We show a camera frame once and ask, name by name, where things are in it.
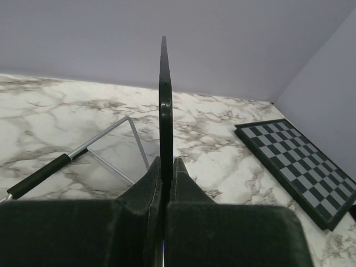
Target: white wall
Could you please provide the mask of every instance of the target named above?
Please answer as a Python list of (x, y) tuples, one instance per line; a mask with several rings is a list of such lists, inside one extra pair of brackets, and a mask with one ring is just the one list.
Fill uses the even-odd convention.
[(356, 0), (8, 0), (0, 72), (275, 100)]
[(356, 9), (275, 105), (356, 181)]

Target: black and gray chessboard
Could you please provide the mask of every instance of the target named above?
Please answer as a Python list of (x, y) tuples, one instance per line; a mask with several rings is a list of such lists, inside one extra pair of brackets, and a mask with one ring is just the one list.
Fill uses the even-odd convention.
[(321, 229), (334, 230), (356, 183), (287, 120), (236, 125), (235, 133)]

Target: white marble surface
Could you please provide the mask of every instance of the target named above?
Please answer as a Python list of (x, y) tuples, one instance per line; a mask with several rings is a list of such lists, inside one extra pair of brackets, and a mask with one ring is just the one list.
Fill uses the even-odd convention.
[[(356, 224), (347, 214), (321, 231), (234, 135), (234, 125), (283, 118), (267, 102), (174, 93), (174, 155), (218, 203), (273, 204), (297, 214), (315, 266), (356, 266)], [(158, 91), (100, 83), (0, 75), (0, 197), (63, 152), (124, 116), (134, 119), (149, 161), (159, 155)], [(128, 123), (93, 149), (133, 180), (145, 165)], [(130, 184), (90, 155), (21, 199), (106, 198)]]

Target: black foam handle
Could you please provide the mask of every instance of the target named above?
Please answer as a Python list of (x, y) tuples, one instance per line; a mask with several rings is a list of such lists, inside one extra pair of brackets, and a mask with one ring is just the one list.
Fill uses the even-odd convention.
[(18, 199), (70, 162), (71, 158), (67, 154), (63, 154), (11, 187), (7, 192), (12, 195), (14, 200)]

